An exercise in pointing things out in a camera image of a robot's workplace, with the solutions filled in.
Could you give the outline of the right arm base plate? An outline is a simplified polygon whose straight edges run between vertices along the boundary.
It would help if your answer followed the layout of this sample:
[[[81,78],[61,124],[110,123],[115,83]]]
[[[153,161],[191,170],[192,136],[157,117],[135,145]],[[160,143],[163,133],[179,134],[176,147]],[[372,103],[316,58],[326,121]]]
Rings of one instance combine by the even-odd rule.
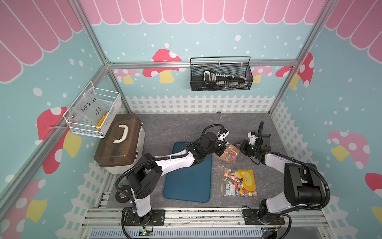
[[[276,225],[281,226],[285,224],[282,215],[268,214],[261,216],[258,209],[243,207],[241,213],[244,218],[245,225]]]

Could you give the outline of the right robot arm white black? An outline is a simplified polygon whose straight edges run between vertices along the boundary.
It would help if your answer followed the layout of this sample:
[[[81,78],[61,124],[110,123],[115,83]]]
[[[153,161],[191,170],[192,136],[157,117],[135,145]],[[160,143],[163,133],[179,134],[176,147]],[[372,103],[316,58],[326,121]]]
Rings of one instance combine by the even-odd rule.
[[[250,132],[248,138],[241,142],[240,151],[255,164],[266,165],[284,175],[283,192],[262,200],[259,205],[257,217],[261,223],[271,223],[293,211],[321,210],[328,205],[330,188],[315,164],[271,151],[269,134]]]

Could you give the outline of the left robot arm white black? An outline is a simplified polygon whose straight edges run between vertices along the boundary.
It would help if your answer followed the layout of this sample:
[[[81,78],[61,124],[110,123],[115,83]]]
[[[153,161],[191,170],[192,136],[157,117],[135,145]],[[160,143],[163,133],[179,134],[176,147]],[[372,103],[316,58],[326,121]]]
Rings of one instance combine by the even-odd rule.
[[[222,128],[217,134],[202,132],[199,139],[184,146],[183,150],[166,156],[143,155],[130,169],[115,181],[115,189],[132,203],[132,212],[140,219],[152,214],[150,194],[159,179],[181,168],[196,166],[212,154],[221,156],[226,149],[229,131]]]

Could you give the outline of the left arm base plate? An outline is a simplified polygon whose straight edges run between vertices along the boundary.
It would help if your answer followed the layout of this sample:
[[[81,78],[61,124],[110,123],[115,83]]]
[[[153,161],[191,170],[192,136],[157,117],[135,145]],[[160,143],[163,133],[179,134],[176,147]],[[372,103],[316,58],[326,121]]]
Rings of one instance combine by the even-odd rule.
[[[127,208],[124,213],[124,226],[163,226],[165,220],[165,210],[151,210],[145,216],[138,216],[131,208]]]

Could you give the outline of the candy ziploc bag yellow label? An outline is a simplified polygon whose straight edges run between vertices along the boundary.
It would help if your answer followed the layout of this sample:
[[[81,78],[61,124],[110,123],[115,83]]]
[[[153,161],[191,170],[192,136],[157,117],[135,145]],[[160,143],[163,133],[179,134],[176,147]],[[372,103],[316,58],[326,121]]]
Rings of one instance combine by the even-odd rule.
[[[257,199],[254,170],[221,167],[221,195]]]

